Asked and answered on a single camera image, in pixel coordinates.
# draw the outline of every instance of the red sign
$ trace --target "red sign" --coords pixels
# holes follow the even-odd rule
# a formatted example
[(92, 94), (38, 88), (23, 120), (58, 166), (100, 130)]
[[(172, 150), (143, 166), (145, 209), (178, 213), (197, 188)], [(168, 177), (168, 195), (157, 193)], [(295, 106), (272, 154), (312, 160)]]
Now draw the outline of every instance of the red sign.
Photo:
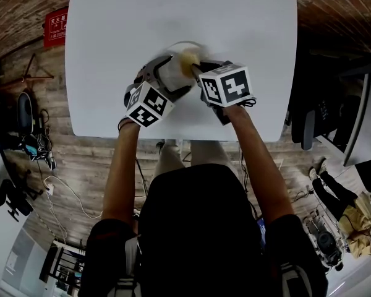
[(65, 7), (45, 16), (44, 47), (64, 45), (68, 10)]

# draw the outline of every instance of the beige jacket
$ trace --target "beige jacket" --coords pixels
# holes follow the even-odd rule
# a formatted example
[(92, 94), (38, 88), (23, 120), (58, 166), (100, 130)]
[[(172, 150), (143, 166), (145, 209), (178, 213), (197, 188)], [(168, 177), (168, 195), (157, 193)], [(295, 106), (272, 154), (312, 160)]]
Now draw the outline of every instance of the beige jacket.
[(356, 208), (348, 205), (339, 219), (338, 227), (347, 237), (349, 249), (357, 259), (362, 254), (370, 254), (371, 243), (371, 204), (364, 192), (355, 201)]

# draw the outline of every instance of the wrist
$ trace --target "wrist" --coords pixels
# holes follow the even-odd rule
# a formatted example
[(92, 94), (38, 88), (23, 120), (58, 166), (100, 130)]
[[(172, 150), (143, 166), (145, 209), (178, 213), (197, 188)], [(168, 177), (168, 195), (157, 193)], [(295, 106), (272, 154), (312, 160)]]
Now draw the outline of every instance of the wrist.
[(231, 122), (239, 119), (239, 118), (249, 118), (249, 114), (242, 106), (232, 105), (224, 108), (225, 114), (231, 120)]
[(122, 119), (118, 124), (118, 133), (128, 129), (140, 129), (140, 126), (130, 118)]

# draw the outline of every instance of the black pants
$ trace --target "black pants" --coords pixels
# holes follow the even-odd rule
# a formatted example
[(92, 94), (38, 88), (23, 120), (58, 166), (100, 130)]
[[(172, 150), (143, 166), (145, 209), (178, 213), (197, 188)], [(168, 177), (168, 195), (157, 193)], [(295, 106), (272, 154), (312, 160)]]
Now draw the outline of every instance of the black pants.
[(327, 209), (333, 214), (335, 219), (339, 221), (348, 205), (355, 207), (354, 201), (357, 198), (357, 195), (354, 192), (347, 190), (340, 183), (337, 183), (326, 171), (324, 171), (320, 177), (334, 192), (337, 198), (326, 192), (320, 179), (312, 181), (313, 188)]

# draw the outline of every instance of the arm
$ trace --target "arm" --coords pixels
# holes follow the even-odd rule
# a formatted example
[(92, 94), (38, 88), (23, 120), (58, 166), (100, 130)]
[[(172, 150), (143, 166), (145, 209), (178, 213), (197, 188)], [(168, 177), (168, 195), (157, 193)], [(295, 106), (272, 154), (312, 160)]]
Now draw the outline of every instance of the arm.
[(249, 114), (243, 107), (237, 105), (224, 110), (234, 126), (241, 145), (250, 183), (265, 223), (269, 225), (279, 217), (294, 214), (284, 179)]
[(103, 198), (103, 219), (118, 219), (132, 226), (135, 200), (135, 158), (140, 126), (121, 127)]

